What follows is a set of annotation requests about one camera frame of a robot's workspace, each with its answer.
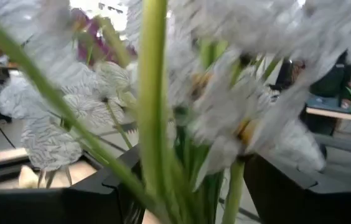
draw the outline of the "orchid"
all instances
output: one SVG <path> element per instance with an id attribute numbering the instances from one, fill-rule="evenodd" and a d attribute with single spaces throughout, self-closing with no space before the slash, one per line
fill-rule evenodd
<path id="1" fill-rule="evenodd" d="M 112 168 L 163 223 L 214 223 L 223 171 L 230 169 L 224 224 L 234 223 L 238 210 L 244 169 L 239 157 L 271 154 L 294 161 L 299 169 L 324 167 L 297 114 L 308 86 L 350 47 L 351 0 L 170 0 L 169 10 L 167 1 L 128 4 L 126 34 L 138 51 L 138 62 L 131 61 L 110 20 L 95 17 L 118 64 L 94 57 L 94 63 L 85 62 L 90 67 L 74 57 L 66 1 L 14 1 L 5 7 L 9 11 L 0 10 L 0 24 L 18 44 L 32 37 L 22 51 L 0 29 L 0 47 L 32 81 L 11 81 L 3 89 L 27 93 L 14 97 L 24 106 L 8 110 L 4 105 L 18 104 L 9 98 L 1 101 L 3 111 L 27 119 L 24 142 L 35 150 L 30 153 L 34 164 L 55 170 L 77 160 L 81 149 L 75 131 L 85 149 Z M 27 18 L 19 13 L 23 9 Z M 82 28 L 84 34 L 88 28 Z M 200 51 L 192 46 L 196 38 Z M 96 43 L 88 36 L 86 40 L 94 50 Z M 260 72 L 263 59 L 241 63 L 241 54 L 273 54 L 274 59 Z M 283 57 L 305 60 L 307 70 L 273 104 L 263 81 Z M 135 115 L 144 187 L 91 135 L 92 126 L 115 124 L 128 142 L 119 128 L 115 101 Z M 39 107 L 28 111 L 30 105 Z M 69 125 L 57 125 L 58 119 Z"/>
<path id="2" fill-rule="evenodd" d="M 4 24 L 14 21 L 9 24 L 9 29 L 19 42 L 23 42 L 24 37 L 31 37 L 24 46 L 25 50 L 39 62 L 39 67 L 44 68 L 47 78 L 55 85 L 77 119 L 90 130 L 114 123 L 107 105 L 112 109 L 115 119 L 122 120 L 123 111 L 115 103 L 118 101 L 115 88 L 117 81 L 111 78 L 116 79 L 112 76 L 120 74 L 128 81 L 124 76 L 126 72 L 122 73 L 116 64 L 109 64 L 107 67 L 113 70 L 117 68 L 119 72 L 108 74 L 108 71 L 101 71 L 97 75 L 76 60 L 71 43 L 71 18 L 62 17 L 63 7 L 66 10 L 67 5 L 61 3 L 47 1 L 40 8 L 31 2 L 24 2 L 19 7 L 27 13 L 26 16 L 20 18 L 16 8 L 5 7 L 5 10 L 0 11 L 0 19 Z M 51 16 L 58 18 L 58 21 L 51 21 Z M 20 29 L 22 26 L 42 29 L 30 28 L 24 32 Z M 103 98 L 110 100 L 104 103 Z M 62 116 L 47 103 L 22 72 L 11 77 L 0 91 L 0 112 L 25 120 L 21 144 L 27 149 L 33 166 L 43 171 L 57 170 L 77 161 L 82 155 L 78 141 L 60 127 Z"/>

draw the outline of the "floor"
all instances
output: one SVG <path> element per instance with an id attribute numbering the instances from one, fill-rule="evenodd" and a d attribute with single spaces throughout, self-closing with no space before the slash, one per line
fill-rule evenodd
<path id="1" fill-rule="evenodd" d="M 2 126 L 2 130 L 6 133 L 10 141 L 16 146 L 20 147 L 20 134 L 22 130 L 23 123 L 22 121 L 15 120 L 13 121 L 12 124 L 5 124 Z M 108 134 L 112 129 L 104 128 L 100 130 L 96 130 L 95 133 L 101 136 L 103 139 L 103 144 L 106 144 L 107 150 L 110 151 L 115 156 L 120 156 L 122 153 L 127 149 L 126 144 L 124 143 L 123 139 L 119 134 Z M 351 139 L 351 122 L 343 123 L 339 130 L 335 134 L 338 137 L 341 138 L 348 138 Z M 138 143 L 138 134 L 137 133 L 129 133 L 129 139 L 132 142 L 133 145 Z M 122 150 L 119 150 L 111 144 L 107 144 L 109 141 L 112 144 L 117 145 L 118 147 L 122 148 Z M 3 156 L 3 152 L 10 152 L 13 150 L 11 145 L 5 140 L 3 135 L 0 133 L 0 155 Z M 342 182 L 349 183 L 351 182 L 351 153 L 348 152 L 343 152 L 337 149 L 328 149 L 328 160 L 327 160 L 327 167 L 325 169 L 325 173 L 329 174 L 333 178 L 336 178 Z M 91 170 L 90 168 L 86 168 L 85 164 L 74 164 L 71 167 L 71 175 L 77 175 L 78 170 L 83 170 L 83 169 L 89 169 L 90 174 L 92 174 L 94 171 Z M 55 187 L 63 187 L 66 186 L 66 184 L 61 184 L 63 182 L 62 179 L 63 177 L 58 177 L 57 180 L 54 181 L 54 186 Z M 0 184 L 0 188 L 2 187 L 16 187 L 16 181 L 10 181 L 8 183 L 2 183 Z M 224 184 L 224 188 L 222 190 L 222 197 L 225 198 L 227 194 L 227 184 Z M 240 207 L 244 208 L 245 210 L 257 215 L 256 208 L 254 206 L 254 203 L 250 197 L 250 194 L 248 192 L 248 189 L 246 188 L 246 185 L 243 184 L 243 195 L 241 198 L 240 202 Z M 221 205 L 218 206 L 218 213 L 219 216 L 222 216 L 223 208 Z M 146 215 L 146 219 L 144 221 L 145 224 L 150 224 L 150 223 L 155 223 L 154 218 L 152 215 L 148 214 Z M 257 223 L 248 217 L 244 215 L 239 215 L 237 223 Z"/>

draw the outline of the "flower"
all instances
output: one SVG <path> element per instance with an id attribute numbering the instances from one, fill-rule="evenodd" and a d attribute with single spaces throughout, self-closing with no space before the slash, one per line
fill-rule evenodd
<path id="1" fill-rule="evenodd" d="M 239 51 L 231 49 L 219 58 L 209 71 L 212 77 L 203 95 L 194 103 L 197 116 L 190 130 L 197 142 L 211 143 L 196 187 L 207 174 L 230 167 L 237 156 L 253 153 L 287 156 L 300 168 L 323 169 L 325 163 L 318 145 L 296 118 L 289 118 L 285 126 L 273 127 L 276 131 L 265 133 L 268 136 L 260 134 L 262 130 L 256 124 L 260 124 L 272 107 L 271 98 L 263 84 L 251 76 L 255 69 L 244 70 L 237 83 L 230 88 L 232 64 L 238 56 Z M 252 124 L 244 125 L 248 127 L 245 131 L 258 138 L 254 139 L 257 142 L 268 138 L 267 144 L 256 147 L 249 139 L 238 139 L 241 123 Z"/>
<path id="2" fill-rule="evenodd" d="M 76 162 L 82 155 L 79 143 L 55 125 L 49 115 L 26 121 L 21 144 L 26 148 L 32 165 L 44 171 L 57 170 Z"/>
<path id="3" fill-rule="evenodd" d="M 0 1 L 0 23 L 20 45 L 29 39 L 25 51 L 58 89 L 77 118 L 90 130 L 112 125 L 113 120 L 102 99 L 111 99 L 109 104 L 116 119 L 123 117 L 121 108 L 114 103 L 115 84 L 109 82 L 121 80 L 114 75 L 125 78 L 127 72 L 110 64 L 117 73 L 101 71 L 97 75 L 79 62 L 71 42 L 71 21 L 67 1 L 10 0 L 4 6 Z M 34 166 L 54 170 L 81 156 L 77 140 L 58 126 L 61 115 L 45 102 L 22 73 L 11 77 L 0 91 L 0 112 L 25 120 L 21 143 Z"/>
<path id="4" fill-rule="evenodd" d="M 260 119 L 250 147 L 265 147 L 278 138 L 278 128 L 285 127 L 304 107 L 309 86 L 351 46 L 351 0 L 305 4 L 293 0 L 171 0 L 169 10 L 178 29 L 196 37 L 226 40 L 244 52 L 306 62 L 299 80 Z"/>

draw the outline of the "white orchid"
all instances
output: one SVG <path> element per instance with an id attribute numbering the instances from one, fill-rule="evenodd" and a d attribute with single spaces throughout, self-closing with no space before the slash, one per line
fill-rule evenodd
<path id="1" fill-rule="evenodd" d="M 287 159 L 297 162 L 299 167 L 323 169 L 325 162 L 318 145 L 296 118 L 278 127 L 280 137 L 272 138 L 264 147 L 249 147 L 237 139 L 241 123 L 260 122 L 271 107 L 271 98 L 264 86 L 251 76 L 254 69 L 244 70 L 230 87 L 232 65 L 238 57 L 237 50 L 222 55 L 209 71 L 212 76 L 203 95 L 194 103 L 197 117 L 190 129 L 199 142 L 212 142 L 196 184 L 199 185 L 205 175 L 230 167 L 237 156 L 252 153 L 287 155 Z M 257 130 L 246 131 L 255 134 Z"/>
<path id="2" fill-rule="evenodd" d="M 76 117 L 90 130 L 113 125 L 102 99 L 110 99 L 108 104 L 115 118 L 122 119 L 123 111 L 115 103 L 118 101 L 115 82 L 124 79 L 122 84 L 126 85 L 128 73 L 113 63 L 103 62 L 99 67 L 110 69 L 100 70 L 97 75 L 77 61 L 67 12 L 67 1 L 8 1 L 5 5 L 0 1 L 1 24 L 20 45 L 29 40 L 24 46 L 26 52 L 45 72 Z M 12 77 L 1 90 L 0 111 L 25 120 L 21 143 L 35 167 L 55 170 L 81 156 L 77 141 L 55 125 L 60 117 L 56 110 L 22 74 Z"/>

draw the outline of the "green leaf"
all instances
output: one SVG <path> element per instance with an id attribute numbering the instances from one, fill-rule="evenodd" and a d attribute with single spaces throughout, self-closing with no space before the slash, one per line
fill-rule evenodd
<path id="1" fill-rule="evenodd" d="M 226 41 L 219 41 L 215 45 L 215 55 L 213 60 L 217 60 L 227 49 L 228 47 L 228 42 Z"/>
<path id="2" fill-rule="evenodd" d="M 215 44 L 211 40 L 201 39 L 200 40 L 200 59 L 204 69 L 208 69 L 209 66 L 215 61 Z"/>
<path id="3" fill-rule="evenodd" d="M 265 58 L 265 55 L 262 55 L 260 59 L 255 63 L 255 77 L 257 76 L 257 71 L 260 68 L 261 63 L 263 63 L 263 60 Z"/>
<path id="4" fill-rule="evenodd" d="M 244 67 L 243 68 L 241 67 L 238 60 L 232 64 L 232 77 L 231 77 L 230 88 L 236 84 L 243 69 Z"/>
<path id="5" fill-rule="evenodd" d="M 58 111 L 60 111 L 66 119 L 72 123 L 79 135 L 86 140 L 88 145 L 90 145 L 90 153 L 103 165 L 110 167 L 128 189 L 132 191 L 136 198 L 143 203 L 147 209 L 152 211 L 153 214 L 160 217 L 161 214 L 157 212 L 158 208 L 156 207 L 155 200 L 144 191 L 144 187 L 138 178 L 131 173 L 129 167 L 121 161 L 118 161 L 107 150 L 103 149 L 92 134 L 77 121 L 72 110 L 58 95 L 57 91 L 55 91 L 41 71 L 34 65 L 33 61 L 26 55 L 21 47 L 3 31 L 2 28 L 0 28 L 0 49 L 21 66 L 23 71 L 25 71 L 25 75 L 34 83 L 36 88 L 47 99 L 47 101 L 57 108 Z"/>
<path id="6" fill-rule="evenodd" d="M 128 140 L 126 133 L 123 131 L 123 128 L 121 128 L 120 123 L 116 119 L 116 116 L 115 116 L 115 114 L 114 114 L 109 102 L 106 104 L 106 109 L 108 109 L 109 114 L 111 115 L 111 118 L 112 118 L 113 122 L 115 123 L 116 130 L 118 130 L 118 132 L 120 133 L 120 135 L 123 138 L 123 140 L 125 141 L 128 149 L 131 149 L 133 147 L 133 145 Z"/>
<path id="7" fill-rule="evenodd" d="M 261 79 L 265 82 L 267 80 L 267 78 L 271 75 L 271 73 L 274 71 L 275 67 L 278 65 L 279 61 L 281 59 L 274 57 L 271 61 L 271 63 L 269 63 L 268 67 L 266 68 L 266 70 L 264 71 L 263 76 L 261 76 Z"/>

